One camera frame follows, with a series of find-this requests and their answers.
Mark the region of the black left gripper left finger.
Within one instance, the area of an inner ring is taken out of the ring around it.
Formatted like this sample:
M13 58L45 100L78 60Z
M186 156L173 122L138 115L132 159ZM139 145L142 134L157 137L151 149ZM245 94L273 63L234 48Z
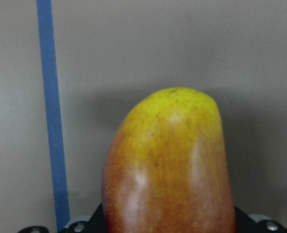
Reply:
M105 220L102 204L99 204L90 220L87 222L87 233L105 233Z

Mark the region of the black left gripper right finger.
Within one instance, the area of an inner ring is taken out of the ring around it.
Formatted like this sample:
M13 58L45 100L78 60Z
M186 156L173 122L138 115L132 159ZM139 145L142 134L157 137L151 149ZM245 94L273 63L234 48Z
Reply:
M255 221L251 219L238 207L235 207L236 214L236 232L237 233L251 233Z

